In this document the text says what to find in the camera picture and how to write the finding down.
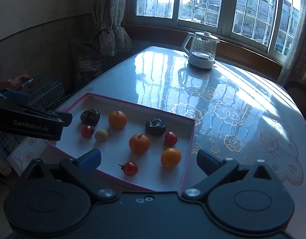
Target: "kettle handle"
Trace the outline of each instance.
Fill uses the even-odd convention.
[[[186,45],[187,45],[188,41],[190,40],[190,38],[193,37],[193,36],[194,36],[194,33],[188,33],[187,37],[184,40],[184,43],[182,45],[182,49],[183,49],[184,52],[187,53],[187,55],[189,55],[190,52],[187,50]]]

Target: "electric kettle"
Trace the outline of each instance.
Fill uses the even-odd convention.
[[[191,49],[188,51],[186,45],[191,37],[193,41]],[[217,43],[219,43],[218,38],[209,32],[188,33],[182,49],[188,55],[188,63],[196,67],[211,69],[215,62]]]

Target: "tray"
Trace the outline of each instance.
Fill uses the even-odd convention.
[[[80,115],[86,109],[93,108],[97,109],[101,116],[95,130],[105,129],[109,134],[108,139],[102,143],[97,142],[94,135],[90,139],[81,135],[83,124]],[[115,109],[124,112],[128,118],[127,125],[120,131],[110,128],[108,124],[108,116]],[[195,126],[193,119],[92,93],[80,97],[66,112],[72,113],[72,123],[63,128],[60,141],[51,143],[46,140],[49,147],[75,159],[93,148],[98,148],[102,155],[97,169],[100,175],[133,189],[182,192],[191,154]],[[180,150],[182,159],[173,169],[163,168],[160,163],[161,154],[168,148],[164,145],[164,136],[151,136],[145,132],[145,123],[151,118],[162,119],[166,131],[174,131],[178,136],[174,147]],[[140,156],[132,153],[128,146],[130,137],[136,133],[145,134],[151,142],[149,150]],[[127,161],[137,163],[139,171],[135,176],[126,176],[119,167],[118,164]]]

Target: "orange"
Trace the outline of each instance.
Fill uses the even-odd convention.
[[[119,130],[125,127],[127,123],[127,117],[123,112],[115,110],[110,113],[108,121],[110,127]]]
[[[135,134],[129,140],[129,147],[135,154],[144,154],[150,148],[150,139],[143,134]]]
[[[167,148],[160,157],[160,163],[167,169],[174,168],[181,161],[181,152],[176,148]]]

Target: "red cherry tomato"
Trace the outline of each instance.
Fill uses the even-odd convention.
[[[81,130],[81,135],[84,138],[90,138],[94,133],[94,128],[92,126],[83,126],[82,130]]]
[[[167,132],[164,137],[165,145],[172,147],[177,143],[177,135],[173,132]]]
[[[127,176],[134,176],[139,171],[139,167],[134,162],[126,162],[123,165],[120,165],[121,170],[125,173]]]

